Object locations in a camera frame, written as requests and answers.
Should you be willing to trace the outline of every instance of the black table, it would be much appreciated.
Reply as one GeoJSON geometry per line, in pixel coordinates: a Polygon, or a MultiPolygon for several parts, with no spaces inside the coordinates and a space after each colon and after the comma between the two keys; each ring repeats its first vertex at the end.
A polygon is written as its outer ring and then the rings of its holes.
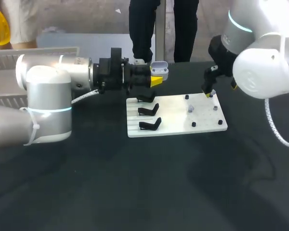
{"type": "MultiPolygon", "coordinates": [[[[158,95],[200,92],[210,65],[172,65],[158,95]]],[[[0,231],[289,231],[289,148],[262,100],[215,89],[226,132],[128,138],[111,92],[73,108],[70,139],[0,150],[0,231]]],[[[289,139],[289,95],[271,107],[289,139]]]]}

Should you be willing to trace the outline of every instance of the person's leg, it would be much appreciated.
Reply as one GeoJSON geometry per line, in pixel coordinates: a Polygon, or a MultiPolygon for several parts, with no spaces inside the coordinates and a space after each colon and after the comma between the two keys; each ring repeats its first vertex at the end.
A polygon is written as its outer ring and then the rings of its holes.
{"type": "Polygon", "coordinates": [[[175,48],[174,61],[189,62],[197,33],[197,9],[199,0],[175,0],[175,48]]]}
{"type": "Polygon", "coordinates": [[[22,43],[16,43],[16,44],[12,44],[12,47],[14,50],[22,50],[22,49],[33,49],[33,48],[37,48],[37,41],[31,41],[31,42],[22,42],[22,43]]]}
{"type": "Polygon", "coordinates": [[[3,45],[3,46],[0,46],[0,50],[9,50],[9,49],[11,49],[11,48],[12,48],[12,46],[11,46],[10,43],[5,44],[5,45],[3,45]]]}
{"type": "Polygon", "coordinates": [[[130,37],[135,59],[152,60],[151,39],[154,33],[156,9],[160,0],[131,0],[130,37]]]}
{"type": "Polygon", "coordinates": [[[38,0],[0,0],[0,8],[9,23],[13,49],[36,48],[38,0]]]}

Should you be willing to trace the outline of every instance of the black pants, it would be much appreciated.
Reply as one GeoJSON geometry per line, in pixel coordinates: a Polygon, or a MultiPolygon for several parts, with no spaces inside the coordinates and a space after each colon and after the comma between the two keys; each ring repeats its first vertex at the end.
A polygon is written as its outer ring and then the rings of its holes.
{"type": "MultiPolygon", "coordinates": [[[[189,62],[197,33],[199,0],[175,0],[175,62],[189,62]]],[[[156,9],[160,0],[131,0],[130,37],[134,58],[146,63],[152,60],[151,38],[154,33],[156,9]]]]}

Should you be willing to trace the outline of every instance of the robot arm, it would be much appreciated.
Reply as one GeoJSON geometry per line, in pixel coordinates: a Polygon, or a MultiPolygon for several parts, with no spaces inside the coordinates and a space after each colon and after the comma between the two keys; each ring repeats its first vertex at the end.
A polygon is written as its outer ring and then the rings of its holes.
{"type": "Polygon", "coordinates": [[[217,66],[206,70],[204,93],[219,76],[259,99],[289,93],[289,0],[236,0],[228,17],[210,43],[217,66]]]}
{"type": "Polygon", "coordinates": [[[0,106],[0,147],[57,142],[72,131],[72,91],[88,92],[133,86],[151,88],[168,77],[168,64],[132,65],[112,48],[111,58],[91,59],[65,55],[22,55],[17,60],[19,87],[27,90],[28,107],[21,110],[0,106]]]}

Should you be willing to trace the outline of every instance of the metal pole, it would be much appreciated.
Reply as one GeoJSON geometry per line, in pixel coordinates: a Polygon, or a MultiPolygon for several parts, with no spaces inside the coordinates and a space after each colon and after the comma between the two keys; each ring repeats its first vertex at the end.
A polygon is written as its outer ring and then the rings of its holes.
{"type": "Polygon", "coordinates": [[[160,0],[160,6],[156,10],[156,24],[155,24],[156,61],[165,60],[165,34],[166,34],[166,0],[160,0]]]}

